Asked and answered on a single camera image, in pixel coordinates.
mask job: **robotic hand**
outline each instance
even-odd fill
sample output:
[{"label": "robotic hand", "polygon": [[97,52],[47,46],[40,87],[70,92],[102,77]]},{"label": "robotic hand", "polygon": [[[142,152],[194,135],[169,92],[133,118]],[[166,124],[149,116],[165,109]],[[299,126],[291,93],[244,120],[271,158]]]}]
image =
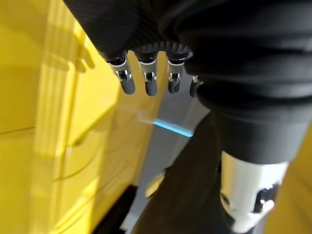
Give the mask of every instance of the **robotic hand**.
[{"label": "robotic hand", "polygon": [[167,52],[171,93],[185,62],[194,75],[190,93],[197,89],[210,108],[222,149],[225,221],[235,233],[255,226],[274,207],[312,117],[312,2],[64,1],[125,93],[135,91],[128,50],[150,96],[158,51]]}]

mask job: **yellow wall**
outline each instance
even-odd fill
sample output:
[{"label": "yellow wall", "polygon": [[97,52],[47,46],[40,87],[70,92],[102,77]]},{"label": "yellow wall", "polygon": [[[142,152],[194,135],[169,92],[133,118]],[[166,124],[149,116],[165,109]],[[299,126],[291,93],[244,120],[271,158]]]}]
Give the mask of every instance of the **yellow wall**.
[{"label": "yellow wall", "polygon": [[265,234],[312,233],[312,125],[290,164]]},{"label": "yellow wall", "polygon": [[125,95],[62,1],[0,3],[0,233],[89,233],[137,181],[166,85]]}]

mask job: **yellow panel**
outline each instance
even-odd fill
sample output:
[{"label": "yellow panel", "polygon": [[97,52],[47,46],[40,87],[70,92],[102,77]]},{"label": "yellow panel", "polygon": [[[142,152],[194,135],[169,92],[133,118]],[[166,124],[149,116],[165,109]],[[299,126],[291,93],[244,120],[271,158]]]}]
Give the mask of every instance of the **yellow panel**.
[{"label": "yellow panel", "polygon": [[2,0],[0,34],[1,233],[88,233],[136,182],[165,56],[149,97],[129,53],[128,96],[62,1]]},{"label": "yellow panel", "polygon": [[34,130],[0,135],[0,233],[25,234],[29,226]]},{"label": "yellow panel", "polygon": [[35,126],[48,1],[0,4],[0,133]]},{"label": "yellow panel", "polygon": [[312,126],[290,164],[269,215],[266,234],[310,234],[312,230]]}]

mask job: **black fingertip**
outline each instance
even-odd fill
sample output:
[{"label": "black fingertip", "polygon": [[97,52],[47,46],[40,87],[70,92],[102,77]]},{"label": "black fingertip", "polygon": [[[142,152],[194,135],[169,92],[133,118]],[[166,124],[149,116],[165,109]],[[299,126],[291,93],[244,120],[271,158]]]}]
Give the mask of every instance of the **black fingertip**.
[{"label": "black fingertip", "polygon": [[155,96],[157,94],[157,81],[149,80],[145,82],[145,91],[148,96]]},{"label": "black fingertip", "polygon": [[168,81],[168,91],[171,94],[176,94],[180,89],[180,80]]},{"label": "black fingertip", "polygon": [[136,90],[136,86],[135,86],[133,79],[130,79],[130,80],[124,79],[121,82],[121,87],[122,87],[123,91],[128,95],[133,94]]},{"label": "black fingertip", "polygon": [[196,90],[200,86],[200,82],[194,82],[193,80],[191,81],[191,86],[190,86],[190,95],[191,97],[195,98],[196,97]]}]

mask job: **blue light strip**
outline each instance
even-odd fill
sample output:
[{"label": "blue light strip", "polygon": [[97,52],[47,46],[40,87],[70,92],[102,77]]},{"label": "blue light strip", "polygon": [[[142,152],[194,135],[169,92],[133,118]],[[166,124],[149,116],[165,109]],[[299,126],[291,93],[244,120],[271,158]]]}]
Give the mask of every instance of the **blue light strip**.
[{"label": "blue light strip", "polygon": [[168,122],[160,120],[160,119],[155,119],[154,125],[168,129],[169,131],[178,133],[178,134],[186,136],[186,137],[192,137],[193,136],[192,131],[185,129],[185,128],[182,128],[178,125],[168,123]]}]

